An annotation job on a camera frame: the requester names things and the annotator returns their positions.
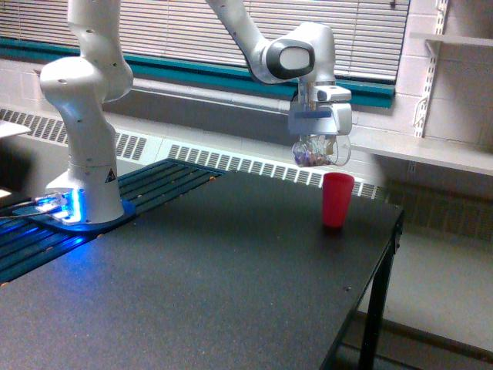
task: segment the red plastic cup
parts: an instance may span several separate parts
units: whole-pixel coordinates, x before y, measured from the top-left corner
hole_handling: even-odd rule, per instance
[[[326,173],[322,186],[322,221],[331,228],[341,228],[351,202],[354,177],[345,173]]]

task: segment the window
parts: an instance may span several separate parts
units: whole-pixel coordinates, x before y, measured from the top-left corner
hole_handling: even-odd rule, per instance
[[[394,82],[410,0],[244,0],[260,31],[275,39],[301,22],[334,30],[338,77]],[[66,0],[0,1],[0,36],[77,45]],[[124,52],[244,66],[242,53],[205,0],[122,0]]]

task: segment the shelf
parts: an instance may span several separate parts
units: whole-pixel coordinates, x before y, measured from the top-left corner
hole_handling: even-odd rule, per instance
[[[454,35],[435,35],[434,33],[411,32],[412,39],[423,39],[433,56],[438,54],[438,45],[442,42],[454,45],[473,45],[493,47],[493,39],[480,39],[477,37],[464,37]]]
[[[484,147],[363,127],[354,127],[350,139],[361,152],[493,176],[493,150]]]
[[[455,45],[475,45],[493,47],[493,39],[479,39],[477,37],[464,37],[453,35],[435,35],[432,33],[411,32],[412,39],[423,39],[428,41],[443,42]]]
[[[0,139],[14,135],[21,135],[23,133],[28,133],[29,131],[31,130],[25,126],[6,122],[0,119]]]

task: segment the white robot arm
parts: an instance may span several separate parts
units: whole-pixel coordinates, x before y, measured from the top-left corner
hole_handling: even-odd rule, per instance
[[[51,62],[40,75],[42,91],[62,115],[69,139],[69,168],[46,187],[47,193],[68,194],[64,211],[52,215],[64,224],[100,224],[123,215],[115,130],[101,107],[132,87],[119,43],[119,13],[120,0],[69,0],[69,28],[79,40],[80,56]]]
[[[263,83],[298,78],[288,126],[300,135],[293,146],[300,166],[345,164],[350,156],[350,91],[335,86],[334,36],[330,27],[304,23],[266,40],[243,0],[206,0],[242,49],[253,76]],[[102,103],[119,99],[132,86],[132,71],[119,43],[120,0],[69,0],[69,28],[79,40],[79,57],[42,69],[46,99],[62,115],[69,138],[69,169],[47,186],[68,194],[67,206],[52,216],[64,224],[101,224],[123,215],[116,180],[115,130]],[[60,204],[46,204],[40,210]]]
[[[242,50],[254,78],[267,84],[298,78],[288,118],[291,133],[300,135],[293,146],[298,165],[344,165],[350,158],[351,93],[335,86],[330,27],[302,23],[268,41],[248,16],[243,0],[206,1]]]

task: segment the cable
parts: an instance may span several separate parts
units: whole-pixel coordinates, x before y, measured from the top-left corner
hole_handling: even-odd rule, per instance
[[[2,216],[0,217],[0,220],[15,220],[15,219],[19,219],[19,218],[27,218],[27,217],[35,217],[35,216],[41,216],[43,214],[54,214],[56,212],[59,212],[61,210],[61,207],[57,207],[55,209],[52,209],[52,210],[46,210],[44,212],[36,212],[34,214],[19,214],[19,215],[15,215],[15,216]]]
[[[21,208],[21,207],[34,206],[35,204],[36,204],[36,201],[35,200],[28,200],[26,202],[15,204],[15,205],[10,206],[10,207],[2,208],[0,210],[0,214],[5,214],[5,213],[8,213],[8,212],[12,212],[13,210],[17,210],[18,208]]]

